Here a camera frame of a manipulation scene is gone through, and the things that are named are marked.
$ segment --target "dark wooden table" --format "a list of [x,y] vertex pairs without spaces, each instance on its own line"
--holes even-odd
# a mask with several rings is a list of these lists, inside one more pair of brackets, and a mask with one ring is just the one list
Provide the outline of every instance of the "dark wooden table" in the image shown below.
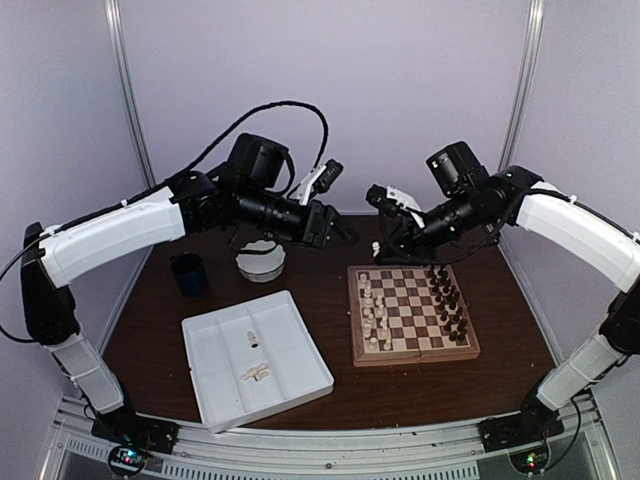
[[[353,429],[415,426],[518,409],[552,359],[508,266],[496,247],[456,264],[454,272],[482,348],[470,361],[355,368],[345,275],[371,263],[379,238],[375,217],[349,217],[360,244],[313,251],[287,248],[280,278],[252,284],[238,272],[227,234],[207,232],[157,246],[138,280],[106,351],[142,413],[200,421],[180,322],[280,290],[290,290],[335,377],[330,395],[260,420],[256,428]],[[205,259],[210,288],[199,298],[178,293],[169,257]]]

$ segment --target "dark blue mug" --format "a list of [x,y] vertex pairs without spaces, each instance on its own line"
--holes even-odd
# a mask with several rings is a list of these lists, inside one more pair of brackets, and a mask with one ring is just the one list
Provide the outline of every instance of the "dark blue mug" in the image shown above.
[[202,257],[197,253],[183,253],[171,257],[171,273],[185,297],[202,295],[209,286]]

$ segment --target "white tray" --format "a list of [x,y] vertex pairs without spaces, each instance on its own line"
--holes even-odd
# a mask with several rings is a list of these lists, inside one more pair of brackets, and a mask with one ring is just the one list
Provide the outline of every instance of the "white tray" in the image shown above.
[[[228,430],[331,393],[333,377],[289,291],[182,321],[200,418]],[[258,346],[252,347],[248,332]],[[268,365],[260,381],[242,380]]]

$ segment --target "wooden chessboard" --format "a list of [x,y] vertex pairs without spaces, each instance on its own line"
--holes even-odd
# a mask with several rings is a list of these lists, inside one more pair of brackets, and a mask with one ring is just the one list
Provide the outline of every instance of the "wooden chessboard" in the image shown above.
[[[460,292],[451,267],[442,267],[448,272],[451,285]],[[422,267],[373,267],[353,266],[348,269],[349,302],[351,309],[351,335],[353,340],[353,364],[356,367],[373,365],[398,365],[406,363],[447,362],[470,360],[480,355],[480,345],[476,337],[467,305],[462,294],[455,310],[451,310],[446,302],[438,303],[437,292],[441,287],[430,284],[429,268]],[[382,295],[385,313],[388,317],[390,338],[388,350],[384,345],[387,340],[380,325],[381,316],[376,315],[375,305],[371,307],[373,322],[364,318],[364,285],[360,276],[366,274],[371,282],[373,301]],[[447,311],[447,321],[441,316]],[[464,320],[455,320],[455,313]],[[445,325],[449,320],[449,331]],[[452,332],[457,331],[460,322],[466,325],[466,334],[462,341],[451,340]],[[365,324],[371,326],[371,334],[365,338]]]

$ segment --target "white bowl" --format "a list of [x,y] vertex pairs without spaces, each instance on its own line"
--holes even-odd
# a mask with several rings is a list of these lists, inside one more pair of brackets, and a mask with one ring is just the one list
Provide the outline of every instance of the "white bowl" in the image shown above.
[[[276,243],[273,241],[258,240],[247,243],[244,248],[247,250],[269,250],[275,245]],[[285,257],[284,248],[282,245],[278,245],[275,250],[265,255],[240,254],[236,256],[236,263],[244,278],[254,283],[266,283],[280,276],[284,270]]]

